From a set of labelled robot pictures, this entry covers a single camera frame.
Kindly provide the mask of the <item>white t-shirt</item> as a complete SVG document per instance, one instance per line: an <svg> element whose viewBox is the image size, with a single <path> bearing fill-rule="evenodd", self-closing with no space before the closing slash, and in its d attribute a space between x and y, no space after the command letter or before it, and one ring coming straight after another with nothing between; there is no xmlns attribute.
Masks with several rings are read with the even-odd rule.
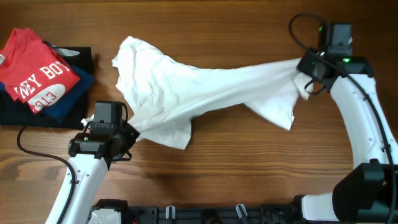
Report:
<svg viewBox="0 0 398 224"><path fill-rule="evenodd" d="M198 68L131 36L112 60L119 72L116 88L134 112L128 123L142 139L176 149L190 142L194 117L239 104L290 130L297 100L307 100L313 89L310 77L296 69L298 63L296 58L233 69Z"/></svg>

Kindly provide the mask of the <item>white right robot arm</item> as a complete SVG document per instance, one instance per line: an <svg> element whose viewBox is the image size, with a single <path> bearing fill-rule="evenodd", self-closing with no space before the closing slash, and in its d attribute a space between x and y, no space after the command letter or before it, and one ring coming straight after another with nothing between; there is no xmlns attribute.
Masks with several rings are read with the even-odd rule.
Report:
<svg viewBox="0 0 398 224"><path fill-rule="evenodd" d="M298 195L307 222L397 222L397 141L379 103L373 70L353 55L351 24L320 24L318 47L305 49L297 69L323 85L340 110L353 155L353 170L333 191Z"/></svg>

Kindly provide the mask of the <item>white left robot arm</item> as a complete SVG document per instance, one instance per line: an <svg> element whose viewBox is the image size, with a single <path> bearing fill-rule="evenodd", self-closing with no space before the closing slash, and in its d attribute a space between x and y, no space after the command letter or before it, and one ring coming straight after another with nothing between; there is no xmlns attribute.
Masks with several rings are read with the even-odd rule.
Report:
<svg viewBox="0 0 398 224"><path fill-rule="evenodd" d="M111 164L131 160L140 133L127 119L125 103L95 103L93 120L68 145L67 171L47 223L86 223Z"/></svg>

